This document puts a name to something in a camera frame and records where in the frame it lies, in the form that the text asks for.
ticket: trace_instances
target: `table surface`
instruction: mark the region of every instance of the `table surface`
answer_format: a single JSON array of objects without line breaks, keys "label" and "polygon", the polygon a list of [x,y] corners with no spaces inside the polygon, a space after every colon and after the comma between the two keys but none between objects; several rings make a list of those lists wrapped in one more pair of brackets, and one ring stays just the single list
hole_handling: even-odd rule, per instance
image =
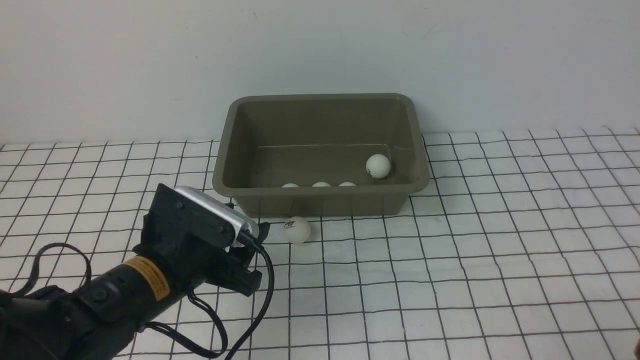
[{"label": "table surface", "polygon": [[[425,134],[433,180],[389,217],[310,218],[312,239],[266,248],[276,291],[237,359],[632,359],[640,338],[640,135],[635,129]],[[52,242],[95,274],[131,258],[158,183],[211,188],[219,143],[0,148],[0,288]],[[257,268],[264,270],[258,261]],[[52,250],[36,288],[78,286],[80,256]],[[230,342],[264,299],[198,291]],[[180,302],[159,321],[216,348]],[[156,332],[118,359],[196,359]]]}]

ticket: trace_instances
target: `white ball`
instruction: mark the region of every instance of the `white ball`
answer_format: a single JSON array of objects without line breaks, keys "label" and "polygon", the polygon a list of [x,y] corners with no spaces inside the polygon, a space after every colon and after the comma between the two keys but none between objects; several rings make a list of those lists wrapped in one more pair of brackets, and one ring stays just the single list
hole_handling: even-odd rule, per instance
[{"label": "white ball", "polygon": [[382,179],[389,175],[391,171],[391,161],[382,154],[372,155],[367,160],[367,172],[374,179]]},{"label": "white ball", "polygon": [[302,244],[311,236],[311,225],[304,218],[292,217],[284,223],[284,237],[293,244]]}]

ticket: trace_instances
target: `warning label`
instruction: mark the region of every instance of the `warning label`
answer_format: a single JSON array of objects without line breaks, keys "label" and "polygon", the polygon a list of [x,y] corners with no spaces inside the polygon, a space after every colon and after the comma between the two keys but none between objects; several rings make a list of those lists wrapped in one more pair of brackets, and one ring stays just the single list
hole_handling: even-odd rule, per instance
[{"label": "warning label", "polygon": [[156,264],[142,256],[136,256],[124,263],[139,272],[149,283],[151,290],[156,296],[156,301],[160,301],[171,293],[169,283],[166,282],[164,274],[158,269]]}]

